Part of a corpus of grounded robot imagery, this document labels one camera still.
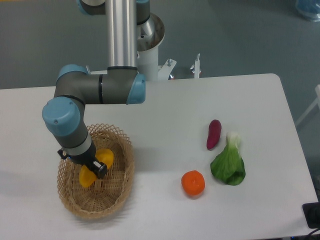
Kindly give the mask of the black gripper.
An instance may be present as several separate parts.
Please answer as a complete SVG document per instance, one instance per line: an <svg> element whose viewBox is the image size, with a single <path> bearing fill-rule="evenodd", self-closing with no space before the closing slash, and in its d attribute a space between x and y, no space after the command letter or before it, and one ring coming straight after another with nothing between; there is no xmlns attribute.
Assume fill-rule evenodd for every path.
<svg viewBox="0 0 320 240"><path fill-rule="evenodd" d="M103 179L108 173L107 165L96 158L96 146L92 140L65 151L61 148L57 153L62 160L70 158L74 164L85 165L98 179Z"/></svg>

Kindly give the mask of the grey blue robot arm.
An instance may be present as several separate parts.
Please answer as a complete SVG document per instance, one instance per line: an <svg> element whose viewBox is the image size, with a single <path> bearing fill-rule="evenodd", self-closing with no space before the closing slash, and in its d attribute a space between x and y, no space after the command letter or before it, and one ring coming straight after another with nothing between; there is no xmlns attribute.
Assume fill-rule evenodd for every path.
<svg viewBox="0 0 320 240"><path fill-rule="evenodd" d="M86 166L97 178L108 171L96 158L96 147L84 123L86 105L141 104L146 99L145 76L138 71L137 25L150 18L147 0L79 0L88 15L104 15L107 24L108 68L91 74L83 66L64 66L56 80L53 99L42 118L61 149L61 158Z"/></svg>

